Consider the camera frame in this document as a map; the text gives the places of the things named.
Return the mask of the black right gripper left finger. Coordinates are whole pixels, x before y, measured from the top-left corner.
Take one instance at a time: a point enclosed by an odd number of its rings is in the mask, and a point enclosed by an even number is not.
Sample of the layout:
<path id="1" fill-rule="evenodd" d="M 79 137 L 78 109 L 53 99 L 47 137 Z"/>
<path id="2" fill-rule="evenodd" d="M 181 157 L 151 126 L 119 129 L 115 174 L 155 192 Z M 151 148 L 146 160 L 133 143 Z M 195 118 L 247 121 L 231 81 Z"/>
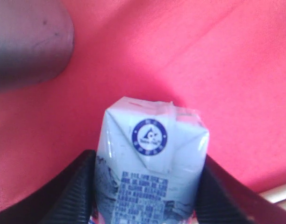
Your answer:
<path id="1" fill-rule="evenodd" d="M 86 224 L 92 212 L 96 152 L 85 150 L 35 193 L 0 211 L 0 224 Z"/>

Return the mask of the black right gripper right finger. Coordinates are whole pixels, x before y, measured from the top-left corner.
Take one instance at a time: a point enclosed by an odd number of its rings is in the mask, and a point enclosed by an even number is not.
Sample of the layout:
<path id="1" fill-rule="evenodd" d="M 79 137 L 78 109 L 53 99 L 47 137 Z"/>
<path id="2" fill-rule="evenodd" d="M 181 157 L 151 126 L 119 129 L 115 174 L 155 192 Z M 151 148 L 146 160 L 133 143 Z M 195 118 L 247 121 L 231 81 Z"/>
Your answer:
<path id="1" fill-rule="evenodd" d="M 200 224 L 286 224 L 286 211 L 206 157 L 196 196 Z"/>

